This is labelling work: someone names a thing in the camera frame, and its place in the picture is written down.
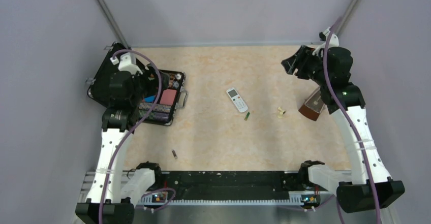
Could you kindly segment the white remote control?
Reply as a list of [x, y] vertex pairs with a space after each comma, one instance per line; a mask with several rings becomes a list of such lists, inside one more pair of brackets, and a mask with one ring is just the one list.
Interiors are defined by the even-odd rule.
[[239, 113], [244, 113], [249, 109], [242, 96], [234, 87], [228, 88], [226, 90], [226, 93], [230, 97], [230, 100], [232, 101], [236, 109], [239, 111]]

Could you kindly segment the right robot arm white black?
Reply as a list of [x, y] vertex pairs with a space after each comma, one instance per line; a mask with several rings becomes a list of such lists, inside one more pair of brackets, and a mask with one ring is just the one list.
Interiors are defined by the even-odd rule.
[[353, 57], [348, 49], [332, 47], [316, 51], [301, 46], [281, 62], [286, 73], [312, 80], [335, 121], [351, 165], [351, 174], [339, 173], [320, 161], [301, 164], [298, 183], [304, 189], [318, 185], [336, 196], [346, 213], [384, 209], [405, 193], [402, 181], [394, 180], [375, 146], [368, 127], [365, 100], [350, 81]]

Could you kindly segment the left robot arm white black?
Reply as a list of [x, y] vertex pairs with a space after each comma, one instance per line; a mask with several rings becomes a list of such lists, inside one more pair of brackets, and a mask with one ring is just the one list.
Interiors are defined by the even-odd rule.
[[159, 189], [163, 176], [142, 169], [126, 186], [121, 186], [127, 147], [136, 127], [146, 119], [139, 104], [154, 89], [161, 95], [163, 83], [158, 70], [123, 69], [97, 78], [106, 86], [106, 110], [102, 115], [101, 150], [93, 183], [75, 213], [83, 223], [132, 223], [135, 207], [149, 188]]

